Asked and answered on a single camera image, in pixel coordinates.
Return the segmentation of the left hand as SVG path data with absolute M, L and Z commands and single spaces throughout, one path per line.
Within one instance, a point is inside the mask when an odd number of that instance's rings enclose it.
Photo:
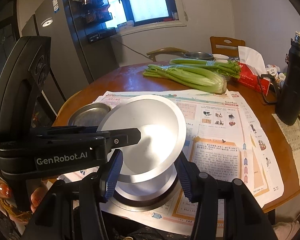
M 39 206 L 40 202 L 43 200 L 44 196 L 46 195 L 48 191 L 48 188 L 46 186 L 46 183 L 44 181 L 41 181 L 41 184 L 38 188 L 36 188 L 32 194 L 31 194 L 31 211 L 34 213 L 34 211 Z M 6 210 L 2 206 L 3 200 L 12 200 L 13 199 L 13 191 L 8 186 L 6 181 L 2 180 L 0 178 L 0 211 L 2 211 L 4 214 L 6 214 Z

